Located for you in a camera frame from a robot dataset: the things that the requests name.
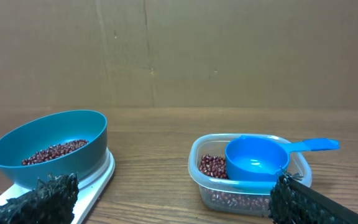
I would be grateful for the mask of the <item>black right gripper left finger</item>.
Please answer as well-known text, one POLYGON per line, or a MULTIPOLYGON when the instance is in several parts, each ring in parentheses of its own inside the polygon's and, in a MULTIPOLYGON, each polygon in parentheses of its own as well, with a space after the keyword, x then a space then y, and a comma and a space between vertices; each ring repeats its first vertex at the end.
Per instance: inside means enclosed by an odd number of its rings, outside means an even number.
POLYGON ((70 224, 75 215, 79 181, 76 174, 50 174, 34 189, 0 206, 0 224, 70 224))

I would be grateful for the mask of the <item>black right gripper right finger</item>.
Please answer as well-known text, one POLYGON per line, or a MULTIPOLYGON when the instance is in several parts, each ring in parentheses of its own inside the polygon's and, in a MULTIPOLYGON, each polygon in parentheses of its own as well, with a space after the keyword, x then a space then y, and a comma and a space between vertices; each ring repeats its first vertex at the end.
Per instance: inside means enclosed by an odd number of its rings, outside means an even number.
POLYGON ((270 191, 268 217, 274 224, 358 224, 358 213, 301 184, 284 171, 270 191))

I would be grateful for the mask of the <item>blue plastic measuring scoop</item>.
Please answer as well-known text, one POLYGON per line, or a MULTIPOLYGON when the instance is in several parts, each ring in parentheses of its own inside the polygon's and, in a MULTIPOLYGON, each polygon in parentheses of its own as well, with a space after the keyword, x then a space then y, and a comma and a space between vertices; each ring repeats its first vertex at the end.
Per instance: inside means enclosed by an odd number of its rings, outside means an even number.
POLYGON ((291 153, 339 148, 339 141, 328 138, 280 143, 262 137, 241 136, 226 145, 226 172, 231 180, 275 182, 287 169, 291 153))

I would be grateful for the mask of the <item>red beans in bowl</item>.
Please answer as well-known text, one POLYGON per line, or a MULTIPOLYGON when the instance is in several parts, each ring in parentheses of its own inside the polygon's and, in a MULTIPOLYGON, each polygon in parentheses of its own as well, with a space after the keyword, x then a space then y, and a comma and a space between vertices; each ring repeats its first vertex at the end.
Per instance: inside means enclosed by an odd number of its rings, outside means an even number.
POLYGON ((22 166, 40 164, 65 156, 88 144, 85 139, 77 139, 62 144, 51 145, 46 149, 35 152, 32 156, 21 161, 22 166))

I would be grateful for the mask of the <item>teal plastic bowl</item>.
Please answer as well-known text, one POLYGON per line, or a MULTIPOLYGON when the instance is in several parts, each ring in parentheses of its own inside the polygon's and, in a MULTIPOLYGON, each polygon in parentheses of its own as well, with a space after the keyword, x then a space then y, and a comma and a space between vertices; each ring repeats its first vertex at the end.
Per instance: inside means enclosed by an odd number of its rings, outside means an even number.
POLYGON ((34 189, 48 175, 76 174, 84 179, 106 159, 107 118, 98 111, 71 110, 35 119, 0 139, 0 171, 14 184, 34 189), (22 165, 24 159, 49 146, 84 139, 85 146, 40 164, 22 165))

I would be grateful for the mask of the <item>clear plastic food container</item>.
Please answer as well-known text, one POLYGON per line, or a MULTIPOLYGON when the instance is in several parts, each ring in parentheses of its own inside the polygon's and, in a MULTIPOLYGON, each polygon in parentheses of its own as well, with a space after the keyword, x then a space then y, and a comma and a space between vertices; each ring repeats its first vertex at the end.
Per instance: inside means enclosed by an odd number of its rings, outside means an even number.
POLYGON ((201 198, 209 208, 222 212, 266 217, 269 215, 270 191, 276 181, 241 181, 216 177, 209 165, 202 165, 202 159, 224 159, 226 145, 240 137, 267 139, 278 145, 285 145, 290 151, 287 172, 300 175, 299 183, 310 187, 312 171, 302 155, 308 150, 306 141, 290 142, 284 138, 267 134, 220 133, 207 134, 192 145, 188 158, 188 172, 198 184, 201 198))

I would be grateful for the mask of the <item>red adzuki beans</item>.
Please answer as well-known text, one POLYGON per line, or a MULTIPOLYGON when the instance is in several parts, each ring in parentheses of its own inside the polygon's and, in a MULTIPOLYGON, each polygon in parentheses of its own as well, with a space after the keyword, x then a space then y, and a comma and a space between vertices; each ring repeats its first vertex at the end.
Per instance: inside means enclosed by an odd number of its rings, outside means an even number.
MULTIPOLYGON (((210 156, 209 154, 202 155, 198 170, 208 177, 228 179, 226 159, 221 156, 210 156)), ((206 196, 207 202, 211 202, 220 207, 251 211, 267 211, 269 208, 270 197, 268 195, 227 193, 207 189, 205 187, 202 187, 201 189, 202 193, 206 196)))

